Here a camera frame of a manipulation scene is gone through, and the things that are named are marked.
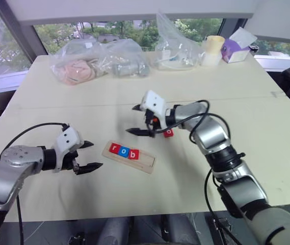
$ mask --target tissue box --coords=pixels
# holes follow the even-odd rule
[[[250,52],[249,47],[241,48],[237,42],[225,39],[221,49],[223,60],[227,63],[243,61]]]

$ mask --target table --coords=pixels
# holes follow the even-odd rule
[[[138,94],[138,98],[133,93],[129,93],[130,97],[126,96],[131,80],[103,77],[83,84],[84,89],[93,89],[84,93],[84,90],[78,88],[79,85],[70,88],[54,83],[48,74],[48,89],[55,88],[52,90],[51,99],[49,91],[36,85],[38,78],[31,76],[35,75],[35,70],[40,66],[44,67],[43,62],[46,59],[40,57],[35,61],[26,80],[0,118],[0,152],[11,138],[25,128],[47,121],[59,121],[70,123],[81,132],[84,139],[95,143],[89,149],[79,150],[80,156],[77,160],[81,165],[93,161],[103,162],[104,165],[88,175],[75,176],[72,171],[62,171],[58,174],[44,171],[28,177],[20,192],[24,221],[207,211],[203,183],[209,165],[199,149],[189,142],[187,131],[175,129],[174,137],[164,138],[158,135],[155,139],[126,133],[125,129],[130,127],[145,127],[144,114],[131,111],[131,107],[141,100],[142,91],[133,91]],[[242,67],[252,66],[252,76],[257,72],[257,76],[266,86],[263,86],[261,80],[255,85],[248,83],[246,86],[252,86],[251,91],[255,92],[241,95],[226,89],[241,84],[238,79],[234,79],[233,85],[224,85],[226,90],[211,91],[205,87],[210,88],[210,83],[199,86],[194,79],[191,80],[190,74],[213,76],[206,70],[201,72],[199,67],[198,70],[188,71],[184,75],[189,77],[186,81],[189,85],[192,81],[196,84],[194,86],[201,87],[197,97],[196,93],[189,89],[190,86],[189,97],[179,96],[177,92],[183,90],[183,86],[180,85],[170,86],[162,92],[168,94],[170,91],[172,95],[168,101],[172,106],[175,103],[187,104],[202,99],[200,95],[207,91],[205,98],[211,101],[211,112],[223,116],[228,121],[233,146],[238,152],[247,154],[244,160],[264,187],[271,205],[290,204],[290,100],[278,94],[276,84],[261,68],[255,66],[252,58],[249,57],[243,63]],[[224,67],[223,64],[221,67],[229,74],[236,70],[235,66]],[[156,80],[156,76],[163,78],[163,75],[159,71],[153,73],[152,80],[157,84],[153,89],[160,90],[163,87],[160,81]],[[172,73],[181,76],[183,72]],[[106,86],[114,82],[118,84],[119,89],[115,87],[108,90],[107,93],[111,96],[98,96],[98,93],[92,92],[105,91]],[[29,84],[35,91],[44,90],[44,96],[41,95],[39,100],[32,100]],[[223,83],[216,82],[214,86],[217,85],[223,86]],[[144,90],[148,88],[149,84],[142,87]],[[69,89],[72,89],[72,96],[66,101],[61,101],[63,105],[60,106],[58,101],[63,98],[63,93],[69,93]],[[77,90],[81,99],[74,97]],[[245,93],[244,87],[239,90]],[[61,128],[56,126],[42,127],[22,136],[16,144],[50,147],[60,130]],[[148,175],[104,158],[101,152],[109,140],[116,140],[155,155],[156,165],[153,173]],[[208,194],[214,210],[225,210],[212,183],[208,186]],[[8,213],[6,221],[17,221],[14,207]]]

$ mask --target clear plastic bag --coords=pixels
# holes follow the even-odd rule
[[[158,12],[156,18],[160,39],[153,65],[164,70],[186,70],[199,65],[202,47],[186,38],[165,14]]]
[[[105,74],[98,65],[103,51],[95,38],[75,39],[50,56],[50,67],[62,83],[76,85],[86,82]]]
[[[99,67],[116,77],[146,77],[149,65],[139,44],[132,39],[120,39],[102,45]]]

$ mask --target red letter block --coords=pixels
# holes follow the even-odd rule
[[[130,160],[138,160],[139,159],[139,150],[136,149],[130,149],[129,151],[129,157]]]
[[[164,134],[165,138],[172,137],[173,136],[173,130],[169,129],[169,130],[165,131],[163,134]]]
[[[114,144],[112,143],[109,152],[112,152],[114,154],[118,154],[119,150],[120,150],[121,146],[119,144]]]

